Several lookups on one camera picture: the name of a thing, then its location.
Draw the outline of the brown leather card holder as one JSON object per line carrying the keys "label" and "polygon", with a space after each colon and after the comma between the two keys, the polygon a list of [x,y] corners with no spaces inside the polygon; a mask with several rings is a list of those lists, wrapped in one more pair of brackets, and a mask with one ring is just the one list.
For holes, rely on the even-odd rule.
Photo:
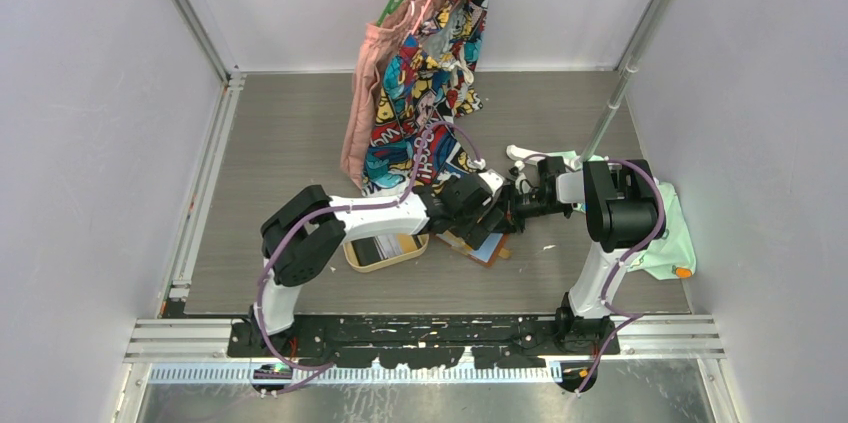
{"label": "brown leather card holder", "polygon": [[452,233],[438,234],[436,238],[454,252],[486,268],[493,266],[499,260],[508,260],[512,257],[512,251],[506,246],[508,241],[506,234],[489,234],[477,249]]}

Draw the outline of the beige oval card tray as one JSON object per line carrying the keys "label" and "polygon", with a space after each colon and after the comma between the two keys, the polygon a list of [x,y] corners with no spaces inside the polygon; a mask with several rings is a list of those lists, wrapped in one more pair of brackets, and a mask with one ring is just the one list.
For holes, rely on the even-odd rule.
{"label": "beige oval card tray", "polygon": [[428,235],[382,235],[346,242],[343,252],[355,271],[371,273],[418,258],[428,244]]}

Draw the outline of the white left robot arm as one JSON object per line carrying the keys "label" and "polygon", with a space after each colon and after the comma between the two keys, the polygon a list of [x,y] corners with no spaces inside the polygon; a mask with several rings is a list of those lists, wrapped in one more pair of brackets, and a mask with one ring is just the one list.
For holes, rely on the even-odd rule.
{"label": "white left robot arm", "polygon": [[252,305],[252,341],[269,356],[292,340],[302,287],[348,242],[385,235],[450,233],[479,248],[504,214],[511,182],[494,170],[450,177],[440,188],[407,188],[399,196],[343,198],[310,185],[260,227],[264,266]]}

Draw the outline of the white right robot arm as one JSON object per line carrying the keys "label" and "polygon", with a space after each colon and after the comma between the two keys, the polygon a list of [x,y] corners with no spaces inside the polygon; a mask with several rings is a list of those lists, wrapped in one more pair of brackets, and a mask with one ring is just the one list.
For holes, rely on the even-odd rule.
{"label": "white right robot arm", "polygon": [[613,301],[631,261],[665,228],[662,197],[644,160],[571,164],[561,156],[529,155],[531,184],[516,162],[499,198],[500,233],[521,233],[530,218],[570,216],[582,206],[592,241],[577,282],[564,295],[553,340],[567,353],[598,351],[615,332]]}

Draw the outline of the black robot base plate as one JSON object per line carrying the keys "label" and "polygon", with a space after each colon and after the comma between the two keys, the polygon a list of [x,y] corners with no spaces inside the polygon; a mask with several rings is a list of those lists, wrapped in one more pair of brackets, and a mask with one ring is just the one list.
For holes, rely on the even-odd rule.
{"label": "black robot base plate", "polygon": [[608,318],[553,315],[298,315],[291,328],[262,339],[251,319],[236,321],[230,357],[269,357],[278,351],[307,366],[451,368],[469,353],[477,369],[541,368],[548,357],[617,354]]}

